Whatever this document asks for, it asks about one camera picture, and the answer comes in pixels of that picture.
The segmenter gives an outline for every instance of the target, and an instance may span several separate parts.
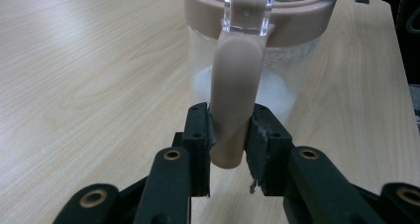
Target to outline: clear plastic pitcher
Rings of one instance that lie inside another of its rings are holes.
[[[212,163],[234,168],[254,102],[287,122],[336,0],[184,2],[191,104],[210,104],[217,140]]]

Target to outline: wooden table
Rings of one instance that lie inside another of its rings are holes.
[[[149,174],[189,107],[182,0],[0,0],[0,222],[51,223],[80,188]],[[359,186],[420,184],[420,142],[389,5],[338,0],[287,129]],[[212,167],[192,223],[286,223]]]

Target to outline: beige handle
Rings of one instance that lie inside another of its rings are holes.
[[[242,160],[250,118],[259,88],[267,36],[222,31],[212,72],[210,113],[216,145],[211,161],[219,168],[235,168]]]

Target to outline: wood grain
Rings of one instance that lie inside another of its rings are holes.
[[[80,188],[148,175],[189,107],[182,0],[0,0],[0,222],[51,223]],[[420,183],[419,136],[389,6],[339,0],[287,129],[374,192]],[[286,223],[212,167],[192,223]]]

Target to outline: beige lid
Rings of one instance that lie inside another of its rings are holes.
[[[275,31],[270,48],[303,44],[318,38],[327,29],[337,0],[297,0],[274,2],[270,23]],[[191,28],[218,39],[222,30],[224,0],[184,0],[185,18]]]

